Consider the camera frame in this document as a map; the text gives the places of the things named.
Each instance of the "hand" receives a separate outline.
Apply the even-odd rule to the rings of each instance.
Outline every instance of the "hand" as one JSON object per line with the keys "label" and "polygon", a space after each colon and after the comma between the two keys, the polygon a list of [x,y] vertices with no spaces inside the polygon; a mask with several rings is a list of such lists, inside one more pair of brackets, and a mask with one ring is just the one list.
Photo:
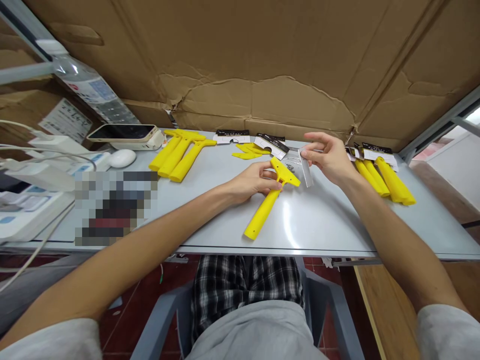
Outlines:
{"label": "hand", "polygon": [[344,179],[356,177],[358,172],[350,161],[342,140],[324,132],[307,132],[306,139],[316,140],[305,146],[301,156],[309,165],[318,166],[321,172],[335,185],[340,186]]}
{"label": "hand", "polygon": [[268,195],[270,189],[281,190],[282,184],[277,182],[277,174],[271,169],[270,161],[256,162],[229,182],[220,186],[224,193],[232,196],[234,204],[241,204],[255,193]]}

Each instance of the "white mouse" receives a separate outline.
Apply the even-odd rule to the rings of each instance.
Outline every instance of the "white mouse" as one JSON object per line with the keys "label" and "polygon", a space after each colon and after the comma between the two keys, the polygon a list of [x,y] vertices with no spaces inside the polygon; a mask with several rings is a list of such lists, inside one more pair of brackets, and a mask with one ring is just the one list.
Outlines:
{"label": "white mouse", "polygon": [[134,162],[137,154],[133,150],[122,149],[115,151],[108,158],[113,168],[124,168]]}

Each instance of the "plastic bottle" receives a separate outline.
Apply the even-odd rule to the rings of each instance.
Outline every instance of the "plastic bottle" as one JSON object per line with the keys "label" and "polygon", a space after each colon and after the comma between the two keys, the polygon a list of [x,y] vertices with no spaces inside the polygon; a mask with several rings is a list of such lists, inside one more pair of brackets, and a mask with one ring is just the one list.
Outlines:
{"label": "plastic bottle", "polygon": [[140,124],[95,69],[71,57],[67,49],[56,40],[37,40],[36,43],[52,57],[55,75],[107,123]]}

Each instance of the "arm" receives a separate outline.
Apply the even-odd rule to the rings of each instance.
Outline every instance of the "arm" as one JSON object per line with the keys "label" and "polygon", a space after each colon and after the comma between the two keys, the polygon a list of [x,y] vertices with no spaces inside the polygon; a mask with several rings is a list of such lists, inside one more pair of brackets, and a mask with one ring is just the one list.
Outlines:
{"label": "arm", "polygon": [[[302,156],[317,165],[348,197],[365,225],[388,272],[410,299],[415,311],[445,304],[468,312],[430,247],[395,214],[354,169],[341,140],[322,132],[305,134],[313,142]],[[323,150],[323,153],[312,151]]]}
{"label": "arm", "polygon": [[233,180],[131,232],[46,290],[0,341],[0,350],[48,326],[79,318],[99,320],[107,307],[201,226],[254,193],[280,189],[270,162],[257,162]]}

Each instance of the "plaid shorts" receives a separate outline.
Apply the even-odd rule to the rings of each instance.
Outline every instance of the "plaid shorts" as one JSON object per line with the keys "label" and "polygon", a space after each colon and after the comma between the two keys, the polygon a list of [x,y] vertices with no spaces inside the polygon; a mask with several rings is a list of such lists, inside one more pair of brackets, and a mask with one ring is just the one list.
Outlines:
{"label": "plaid shorts", "polygon": [[202,256],[193,282],[193,341],[222,316],[264,300],[286,300],[305,308],[293,257]]}

